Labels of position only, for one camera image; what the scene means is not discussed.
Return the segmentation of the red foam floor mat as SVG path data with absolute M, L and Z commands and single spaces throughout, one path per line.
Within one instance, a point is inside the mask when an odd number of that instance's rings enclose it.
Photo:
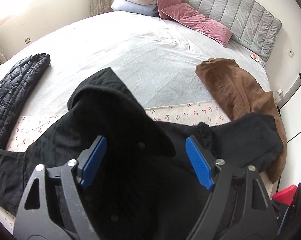
M 272 196 L 272 199 L 281 202 L 285 205 L 290 205 L 293 202 L 294 195 L 297 191 L 296 185 L 291 185 L 286 189 L 283 189 Z

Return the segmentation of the black puffer jacket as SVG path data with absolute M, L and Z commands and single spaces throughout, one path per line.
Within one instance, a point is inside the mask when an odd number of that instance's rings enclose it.
M 0 81 L 0 149 L 5 149 L 23 107 L 51 64 L 49 54 L 31 55 L 18 63 Z

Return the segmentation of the grey bed cover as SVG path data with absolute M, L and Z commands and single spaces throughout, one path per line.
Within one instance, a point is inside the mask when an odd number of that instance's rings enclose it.
M 195 73 L 198 64 L 211 58 L 233 59 L 270 90 L 265 68 L 237 42 L 223 47 L 178 22 L 124 11 L 62 27 L 17 53 L 3 70 L 37 53 L 50 55 L 51 65 L 28 100 L 26 115 L 66 111 L 77 86 L 108 67 L 144 108 L 211 100 Z

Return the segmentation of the small orange white packet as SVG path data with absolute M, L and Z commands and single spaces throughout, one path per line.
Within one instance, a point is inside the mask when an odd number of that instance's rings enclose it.
M 256 62 L 261 62 L 261 58 L 258 56 L 258 55 L 256 55 L 255 53 L 250 53 L 250 57 L 253 59 L 253 60 L 255 60 Z

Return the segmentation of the grey padded headboard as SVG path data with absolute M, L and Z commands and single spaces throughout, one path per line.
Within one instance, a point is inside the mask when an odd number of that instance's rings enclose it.
M 225 25 L 232 39 L 268 61 L 282 23 L 255 0 L 182 0 Z

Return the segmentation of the front pink velvet pillow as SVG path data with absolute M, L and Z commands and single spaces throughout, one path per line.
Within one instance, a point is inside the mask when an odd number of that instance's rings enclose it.
M 187 3 L 171 5 L 161 11 L 181 25 L 217 41 L 223 47 L 228 44 L 232 37 L 232 32 L 228 27 L 206 17 Z

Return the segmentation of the light blue pillow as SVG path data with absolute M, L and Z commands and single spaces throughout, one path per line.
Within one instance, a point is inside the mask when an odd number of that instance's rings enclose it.
M 126 11 L 146 16 L 159 16 L 156 4 L 141 5 L 126 0 L 114 0 L 111 5 L 111 9 L 113 11 Z

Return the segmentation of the brown corduroy garment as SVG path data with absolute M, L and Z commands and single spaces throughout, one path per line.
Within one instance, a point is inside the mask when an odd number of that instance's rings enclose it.
M 208 59 L 196 66 L 195 73 L 230 120 L 248 113 L 274 117 L 283 150 L 266 168 L 266 174 L 272 183 L 278 181 L 287 159 L 287 135 L 273 92 L 266 92 L 234 59 Z

